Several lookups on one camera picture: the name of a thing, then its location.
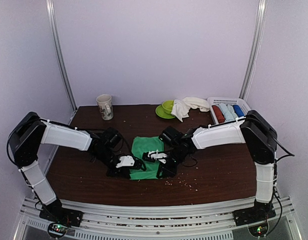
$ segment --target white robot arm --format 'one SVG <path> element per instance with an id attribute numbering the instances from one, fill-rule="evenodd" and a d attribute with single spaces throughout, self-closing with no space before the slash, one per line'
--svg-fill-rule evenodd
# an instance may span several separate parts
<path id="1" fill-rule="evenodd" d="M 113 148 L 120 141 L 124 141 L 123 137 L 111 127 L 102 133 L 93 133 L 41 119 L 35 112 L 30 112 L 10 134 L 7 153 L 23 174 L 28 186 L 39 198 L 43 206 L 40 217 L 54 222 L 68 222 L 68 225 L 78 227 L 82 212 L 62 208 L 60 200 L 39 167 L 37 161 L 39 146 L 52 144 L 88 151 L 108 167 L 108 176 L 128 178 L 130 169 L 145 170 L 143 162 L 132 154 L 120 156 L 114 154 Z M 14 160 L 9 155 L 9 146 Z"/>
<path id="2" fill-rule="evenodd" d="M 250 224 L 275 216 L 272 207 L 273 188 L 276 183 L 276 131 L 256 111 L 249 111 L 243 118 L 218 125 L 201 126 L 183 134 L 172 127 L 166 128 L 159 138 L 172 150 L 160 160 L 157 177 L 173 177 L 177 166 L 186 156 L 212 146 L 246 143 L 256 166 L 256 200 L 254 207 L 234 212 L 236 225 Z M 143 155 L 150 160 L 156 154 Z"/>

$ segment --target plastic basket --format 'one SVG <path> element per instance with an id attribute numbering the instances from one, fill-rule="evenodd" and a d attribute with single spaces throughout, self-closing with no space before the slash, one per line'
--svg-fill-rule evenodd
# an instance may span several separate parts
<path id="1" fill-rule="evenodd" d="M 213 97 L 209 97 L 207 101 L 209 103 L 210 112 L 212 114 L 212 118 L 215 124 L 219 124 L 219 122 L 217 121 L 212 105 L 219 105 L 219 104 L 239 105 L 244 115 L 246 115 L 247 112 L 250 110 L 250 107 L 248 106 L 248 104 L 241 98 L 213 96 Z"/>

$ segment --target green saucer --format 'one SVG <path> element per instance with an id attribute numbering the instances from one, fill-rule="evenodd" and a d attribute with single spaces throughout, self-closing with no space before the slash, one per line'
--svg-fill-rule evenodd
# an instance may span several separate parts
<path id="1" fill-rule="evenodd" d="M 162 105 L 159 105 L 156 108 L 156 114 L 163 119 L 174 119 L 175 118 L 175 116 L 165 113 Z"/>

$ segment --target green towel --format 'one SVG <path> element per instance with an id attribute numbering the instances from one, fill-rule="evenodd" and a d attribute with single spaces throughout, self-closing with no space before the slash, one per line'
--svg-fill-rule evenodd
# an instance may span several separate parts
<path id="1" fill-rule="evenodd" d="M 132 153 L 135 157 L 142 159 L 143 153 L 149 151 L 156 151 L 159 152 L 164 151 L 164 143 L 159 140 L 158 137 L 135 137 L 132 146 Z M 141 179 L 157 179 L 157 171 L 159 167 L 159 161 L 155 162 L 148 162 L 144 161 L 146 165 L 146 171 L 142 171 L 141 169 L 130 170 L 130 179 L 131 180 L 141 180 Z"/>

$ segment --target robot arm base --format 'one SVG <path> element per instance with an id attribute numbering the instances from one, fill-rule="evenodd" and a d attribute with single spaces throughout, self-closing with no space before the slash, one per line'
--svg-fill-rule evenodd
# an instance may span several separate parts
<path id="1" fill-rule="evenodd" d="M 83 212 L 63 208 L 62 203 L 57 199 L 53 203 L 42 207 L 39 217 L 56 223 L 67 223 L 67 226 L 79 227 L 83 218 Z"/>
<path id="2" fill-rule="evenodd" d="M 271 202 L 259 203 L 255 201 L 253 207 L 236 210 L 233 215 L 236 226 L 241 226 L 273 218 L 276 216 L 276 212 Z"/>

